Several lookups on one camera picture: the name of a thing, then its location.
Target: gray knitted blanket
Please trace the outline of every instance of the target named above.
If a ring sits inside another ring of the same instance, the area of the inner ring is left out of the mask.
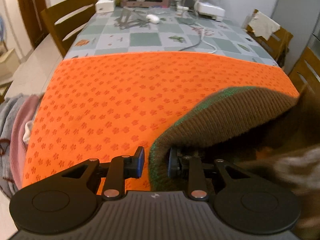
[[[13,98],[6,98],[0,105],[0,190],[11,198],[17,191],[10,170],[11,132],[17,113],[28,96],[19,94]]]

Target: white computer mouse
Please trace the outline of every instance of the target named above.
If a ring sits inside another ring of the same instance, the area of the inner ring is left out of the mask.
[[[158,24],[160,22],[160,18],[154,14],[148,14],[146,18],[154,24]]]

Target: wooden chair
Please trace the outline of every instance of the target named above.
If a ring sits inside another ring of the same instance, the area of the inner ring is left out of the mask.
[[[247,25],[246,30],[248,34],[257,41],[257,43],[259,43],[278,64],[280,63],[279,65],[284,65],[284,57],[288,52],[289,42],[293,38],[293,35],[290,32],[281,27],[280,30],[273,33],[269,40],[266,40],[261,36],[256,37],[254,35],[254,31],[249,25]]]
[[[65,39],[65,37],[90,20],[96,12],[95,3],[97,1],[98,0],[66,0],[41,12],[44,23],[63,57],[67,54],[81,30],[73,33],[67,39]],[[62,17],[84,6],[90,7],[56,24]]]
[[[307,84],[318,94],[320,90],[319,75],[320,60],[309,47],[306,47],[290,72],[289,78],[298,92],[301,92],[303,87]]]

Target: brown knitted fabric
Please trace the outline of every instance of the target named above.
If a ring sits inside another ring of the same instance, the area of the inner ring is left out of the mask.
[[[266,88],[232,87],[203,100],[168,128],[152,145],[149,175],[152,190],[173,190],[167,177],[171,146],[209,147],[239,136],[288,111],[297,99]]]
[[[265,158],[236,163],[299,197],[302,213],[294,233],[303,240],[320,239],[319,124],[320,98],[306,87],[287,113],[253,131],[265,130],[260,145],[271,149]]]

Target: orange patterned cloth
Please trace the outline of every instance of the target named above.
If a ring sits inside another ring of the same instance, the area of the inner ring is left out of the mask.
[[[141,179],[149,190],[154,140],[206,96],[230,86],[258,86],[297,97],[279,68],[195,52],[144,52],[64,60],[44,95],[30,138],[23,186],[89,158],[146,152]]]

